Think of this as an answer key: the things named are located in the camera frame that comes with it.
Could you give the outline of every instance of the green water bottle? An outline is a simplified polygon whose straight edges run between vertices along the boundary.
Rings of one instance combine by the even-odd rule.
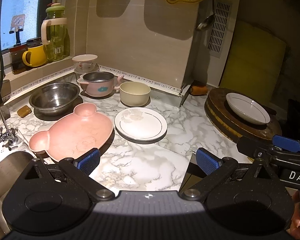
[[[70,54],[67,18],[64,17],[65,7],[54,3],[46,9],[48,17],[41,25],[41,39],[45,46],[47,58],[59,61]]]

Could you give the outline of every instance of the cream bowl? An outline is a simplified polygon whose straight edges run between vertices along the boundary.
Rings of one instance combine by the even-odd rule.
[[[267,111],[254,100],[237,93],[228,93],[226,99],[232,111],[242,119],[259,125],[270,122]]]
[[[124,82],[120,85],[120,100],[127,106],[143,106],[149,100],[150,87],[140,82]]]

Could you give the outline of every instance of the metal faucet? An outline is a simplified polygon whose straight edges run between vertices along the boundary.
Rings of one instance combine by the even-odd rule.
[[[10,145],[16,144],[18,142],[18,137],[16,136],[16,133],[18,132],[18,129],[10,128],[7,125],[6,120],[4,119],[3,113],[0,108],[0,116],[2,119],[2,122],[6,128],[6,132],[3,133],[3,128],[0,127],[0,143],[8,141],[8,148],[11,151]]]

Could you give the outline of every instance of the human hand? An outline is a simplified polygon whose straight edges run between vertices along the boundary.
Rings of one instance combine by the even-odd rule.
[[[291,226],[290,226],[290,235],[300,240],[300,196],[299,191],[297,191],[293,196],[292,200],[294,201],[294,213],[291,218]]]

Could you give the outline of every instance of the pink bear-shaped plate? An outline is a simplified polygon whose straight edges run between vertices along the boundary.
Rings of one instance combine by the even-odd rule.
[[[29,141],[33,152],[46,151],[55,161],[80,157],[92,148],[100,149],[109,139],[113,124],[98,113],[92,103],[79,104],[74,112],[62,117],[49,130],[35,133]]]

